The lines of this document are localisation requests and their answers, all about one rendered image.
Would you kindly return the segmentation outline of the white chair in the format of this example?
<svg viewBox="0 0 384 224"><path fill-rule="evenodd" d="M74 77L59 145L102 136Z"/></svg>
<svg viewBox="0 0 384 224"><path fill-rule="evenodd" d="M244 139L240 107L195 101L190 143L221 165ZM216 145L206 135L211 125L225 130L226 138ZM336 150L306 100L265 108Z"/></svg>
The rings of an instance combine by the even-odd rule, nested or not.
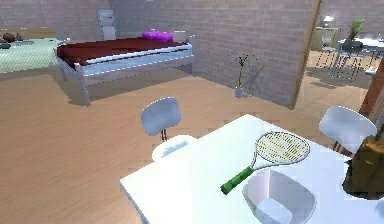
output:
<svg viewBox="0 0 384 224"><path fill-rule="evenodd" d="M149 136L161 135L162 143L152 152L153 161L158 161L196 141L196 138L190 135L167 135L167 129L176 126L180 121L181 112L175 97L158 99L142 110L141 122L144 131Z"/></svg>
<svg viewBox="0 0 384 224"><path fill-rule="evenodd" d="M319 130L351 153L358 151L366 137L377 133L368 118L343 106L331 106L320 120Z"/></svg>
<svg viewBox="0 0 384 224"><path fill-rule="evenodd" d="M261 224L306 224L317 203L302 184L271 169L252 176L243 196Z"/></svg>

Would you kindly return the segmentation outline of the bare twig plant in vase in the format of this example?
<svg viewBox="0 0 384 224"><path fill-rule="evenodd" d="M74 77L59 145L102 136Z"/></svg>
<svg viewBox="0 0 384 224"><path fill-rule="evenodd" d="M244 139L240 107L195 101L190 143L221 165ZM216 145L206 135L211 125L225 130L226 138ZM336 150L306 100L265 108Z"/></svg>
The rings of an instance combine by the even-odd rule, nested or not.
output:
<svg viewBox="0 0 384 224"><path fill-rule="evenodd" d="M242 74L246 64L251 60L257 61L257 58L254 54L250 55L242 53L240 55L235 56L233 59L235 63L239 64L239 75L237 78L237 86L235 87L236 98L241 98L243 96L244 88L242 85Z"/></svg>

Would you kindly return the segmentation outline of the white table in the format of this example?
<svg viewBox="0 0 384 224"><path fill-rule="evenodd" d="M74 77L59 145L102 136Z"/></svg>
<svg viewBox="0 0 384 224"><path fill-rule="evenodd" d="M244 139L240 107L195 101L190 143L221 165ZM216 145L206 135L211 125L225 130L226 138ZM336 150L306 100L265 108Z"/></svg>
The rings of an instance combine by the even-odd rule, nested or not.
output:
<svg viewBox="0 0 384 224"><path fill-rule="evenodd" d="M249 166L255 142L279 128L244 115L198 141L122 178L120 185L145 224L259 224L242 195L220 186ZM276 170L316 196L307 224L384 224L384 202L342 189L347 158L315 142L302 162Z"/></svg>

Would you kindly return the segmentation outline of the purple pillow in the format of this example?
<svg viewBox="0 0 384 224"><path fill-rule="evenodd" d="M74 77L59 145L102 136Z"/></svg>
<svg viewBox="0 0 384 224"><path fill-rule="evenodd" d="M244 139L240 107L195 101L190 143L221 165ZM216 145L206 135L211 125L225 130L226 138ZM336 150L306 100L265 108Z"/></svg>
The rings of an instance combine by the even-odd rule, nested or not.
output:
<svg viewBox="0 0 384 224"><path fill-rule="evenodd" d="M156 30L145 31L142 33L142 37L148 40L158 40L162 42L173 41L173 35L171 33L160 32Z"/></svg>

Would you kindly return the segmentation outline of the grey bed with red blanket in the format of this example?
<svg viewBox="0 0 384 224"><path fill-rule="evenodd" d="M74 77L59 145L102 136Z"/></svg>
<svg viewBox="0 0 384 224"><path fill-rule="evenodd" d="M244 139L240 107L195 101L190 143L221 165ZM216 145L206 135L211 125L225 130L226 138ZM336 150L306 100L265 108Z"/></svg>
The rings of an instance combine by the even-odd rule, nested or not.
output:
<svg viewBox="0 0 384 224"><path fill-rule="evenodd" d="M176 68L193 76L196 37L164 42L144 37L83 43L61 42L54 48L62 78L70 75L78 84L86 106L89 86Z"/></svg>

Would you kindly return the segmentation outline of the grey metal chair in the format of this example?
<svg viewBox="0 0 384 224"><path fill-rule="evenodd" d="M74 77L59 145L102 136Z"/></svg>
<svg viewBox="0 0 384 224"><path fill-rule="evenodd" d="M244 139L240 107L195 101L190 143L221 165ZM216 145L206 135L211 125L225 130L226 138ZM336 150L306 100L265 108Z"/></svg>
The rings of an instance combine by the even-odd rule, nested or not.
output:
<svg viewBox="0 0 384 224"><path fill-rule="evenodd" d="M332 44L332 36L329 33L325 33L322 36L322 48L320 56L316 62L315 68L324 68L328 64L330 55L336 51L336 48Z"/></svg>

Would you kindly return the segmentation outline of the pale green cupboard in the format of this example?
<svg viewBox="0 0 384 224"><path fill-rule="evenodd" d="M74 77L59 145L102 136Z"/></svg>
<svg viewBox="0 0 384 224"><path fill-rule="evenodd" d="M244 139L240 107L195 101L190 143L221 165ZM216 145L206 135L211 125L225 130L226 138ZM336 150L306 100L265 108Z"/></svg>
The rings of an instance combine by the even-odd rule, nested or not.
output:
<svg viewBox="0 0 384 224"><path fill-rule="evenodd" d="M321 51L325 46L336 47L339 35L339 28L316 27L313 32L311 50Z"/></svg>

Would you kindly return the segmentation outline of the green house plant in pot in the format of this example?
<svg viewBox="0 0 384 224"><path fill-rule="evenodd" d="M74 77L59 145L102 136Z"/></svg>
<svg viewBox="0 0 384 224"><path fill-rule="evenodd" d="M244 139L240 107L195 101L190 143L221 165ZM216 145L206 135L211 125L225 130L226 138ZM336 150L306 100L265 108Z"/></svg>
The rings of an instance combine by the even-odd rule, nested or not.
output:
<svg viewBox="0 0 384 224"><path fill-rule="evenodd" d="M362 31L362 24L365 22L364 18L357 18L352 21L352 23L349 25L350 27L350 34L345 39L342 50L346 52L352 52L361 50L363 48L363 44L360 41L356 41L355 38L358 34Z"/></svg>

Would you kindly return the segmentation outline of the brown paper bag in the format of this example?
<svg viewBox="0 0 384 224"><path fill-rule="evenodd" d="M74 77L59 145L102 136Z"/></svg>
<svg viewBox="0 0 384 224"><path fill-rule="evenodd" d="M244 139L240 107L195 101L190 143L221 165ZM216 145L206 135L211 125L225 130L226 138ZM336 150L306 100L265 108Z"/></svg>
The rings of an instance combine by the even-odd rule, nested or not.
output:
<svg viewBox="0 0 384 224"><path fill-rule="evenodd" d="M375 136L366 137L357 153L348 160L343 190L367 200L384 198L384 124Z"/></svg>

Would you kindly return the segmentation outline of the glass dining table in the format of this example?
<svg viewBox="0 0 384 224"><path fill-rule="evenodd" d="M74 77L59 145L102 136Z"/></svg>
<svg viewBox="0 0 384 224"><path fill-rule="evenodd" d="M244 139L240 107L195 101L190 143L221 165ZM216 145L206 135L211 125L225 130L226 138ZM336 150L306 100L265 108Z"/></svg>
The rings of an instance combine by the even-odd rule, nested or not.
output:
<svg viewBox="0 0 384 224"><path fill-rule="evenodd" d="M338 42L336 52L337 55L334 59L334 64L328 73L330 77L335 77L341 72L348 59L363 59L361 56L363 52L371 53L372 59L380 56L384 57L384 40L366 38L357 38L355 40L343 39Z"/></svg>

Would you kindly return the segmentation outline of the green-handled tennis racket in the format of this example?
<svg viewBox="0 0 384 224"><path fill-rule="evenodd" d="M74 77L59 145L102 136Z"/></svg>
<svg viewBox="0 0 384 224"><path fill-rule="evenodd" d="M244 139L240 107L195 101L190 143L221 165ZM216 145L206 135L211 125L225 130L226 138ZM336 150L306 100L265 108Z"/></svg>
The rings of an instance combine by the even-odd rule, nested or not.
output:
<svg viewBox="0 0 384 224"><path fill-rule="evenodd" d="M310 145L304 139L288 132L267 132L256 140L251 164L222 184L220 190L224 195L228 195L253 172L301 162L309 153Z"/></svg>

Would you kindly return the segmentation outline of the wooden door frame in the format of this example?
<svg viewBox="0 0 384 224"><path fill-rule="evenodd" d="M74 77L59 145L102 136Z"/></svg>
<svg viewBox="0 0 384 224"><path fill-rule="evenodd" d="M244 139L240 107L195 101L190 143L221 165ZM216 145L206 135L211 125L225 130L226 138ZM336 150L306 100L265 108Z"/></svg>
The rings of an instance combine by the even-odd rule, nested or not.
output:
<svg viewBox="0 0 384 224"><path fill-rule="evenodd" d="M316 24L318 22L318 17L319 17L320 12L321 12L321 5L322 5L322 0L313 0L311 17L309 20L307 31L305 33L304 45L303 45L303 49L301 51L301 58L300 58L300 61L298 64L298 70L297 70L297 73L295 76L295 80L293 83L293 89L291 91L291 98L290 98L290 101L288 104L289 110L294 110L296 103L297 103L302 79L304 76L305 66L307 64L308 56L310 53L311 42L313 39L313 32L316 28Z"/></svg>

